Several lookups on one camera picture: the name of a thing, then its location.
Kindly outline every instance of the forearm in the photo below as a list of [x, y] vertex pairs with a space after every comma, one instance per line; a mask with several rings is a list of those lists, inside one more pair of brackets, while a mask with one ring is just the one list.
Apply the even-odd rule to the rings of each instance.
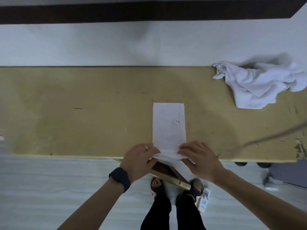
[[307, 213], [248, 183], [230, 170], [216, 184], [232, 195], [271, 230], [307, 229]]
[[98, 230], [123, 192], [122, 184], [108, 179], [58, 230]]

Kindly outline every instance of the black pants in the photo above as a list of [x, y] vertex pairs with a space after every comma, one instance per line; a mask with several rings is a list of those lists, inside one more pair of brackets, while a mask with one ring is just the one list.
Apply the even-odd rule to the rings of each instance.
[[[201, 215], [189, 195], [182, 195], [176, 202], [178, 230], [190, 228], [206, 230]], [[169, 213], [172, 205], [168, 197], [157, 196], [147, 216], [145, 217], [141, 230], [169, 230]]]

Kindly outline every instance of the floor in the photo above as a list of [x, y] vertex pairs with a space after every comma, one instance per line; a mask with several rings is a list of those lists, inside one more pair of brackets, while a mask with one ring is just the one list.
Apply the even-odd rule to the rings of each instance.
[[[108, 174], [118, 165], [113, 160], [0, 154], [0, 229], [57, 229], [107, 180]], [[245, 167], [236, 166], [232, 162], [224, 162], [223, 165], [263, 188], [262, 178], [267, 169], [255, 163], [248, 163]], [[182, 162], [174, 166], [187, 180], [193, 178]], [[136, 181], [120, 197], [100, 229], [139, 229], [153, 202], [150, 179], [147, 175]], [[207, 182], [206, 185], [211, 190], [211, 198], [202, 218], [208, 230], [267, 229], [226, 192], [212, 183]], [[278, 187], [280, 192], [275, 195], [307, 211], [307, 189], [285, 184]], [[167, 190], [174, 203], [177, 188], [168, 184]], [[175, 206], [170, 214], [170, 229], [177, 229]]]

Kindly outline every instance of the black sandal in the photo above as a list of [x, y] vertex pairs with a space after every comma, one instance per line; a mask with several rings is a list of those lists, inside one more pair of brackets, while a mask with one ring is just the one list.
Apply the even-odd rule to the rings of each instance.
[[164, 186], [164, 183], [161, 179], [160, 182], [161, 182], [161, 185], [160, 186], [157, 186], [157, 187], [152, 187], [152, 182], [155, 180], [156, 178], [152, 178], [151, 182], [150, 182], [150, 188], [151, 190], [156, 193], [156, 196], [154, 197], [154, 199], [156, 199], [156, 197], [159, 195], [159, 196], [166, 196], [166, 191], [165, 191], [165, 186]]
[[182, 194], [179, 194], [176, 198], [176, 202], [177, 200], [182, 196], [182, 195], [190, 195], [191, 197], [193, 197], [194, 199], [194, 203], [196, 202], [196, 197], [197, 196], [201, 196], [204, 192], [204, 186], [201, 183], [201, 192], [199, 192], [198, 189], [195, 188], [194, 186], [194, 181], [195, 180], [199, 180], [198, 178], [194, 178], [192, 179], [189, 184], [191, 185], [191, 189], [190, 190], [185, 190]]

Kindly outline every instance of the leg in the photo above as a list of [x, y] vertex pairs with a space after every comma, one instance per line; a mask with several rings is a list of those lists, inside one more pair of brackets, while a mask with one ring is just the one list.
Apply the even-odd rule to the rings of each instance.
[[[200, 196], [202, 193], [201, 181], [198, 179], [195, 180], [193, 186], [194, 189], [196, 188], [196, 190], [198, 190], [197, 196]], [[188, 192], [183, 192], [176, 200], [178, 230], [190, 229], [191, 226], [193, 229], [206, 230], [201, 219], [201, 214], [195, 206], [196, 190], [194, 190], [192, 195], [192, 188]]]
[[169, 230], [169, 213], [172, 205], [162, 184], [158, 178], [152, 180], [151, 187], [155, 186], [155, 188], [159, 189], [156, 190], [157, 193], [153, 193], [155, 200], [141, 225], [141, 230]]

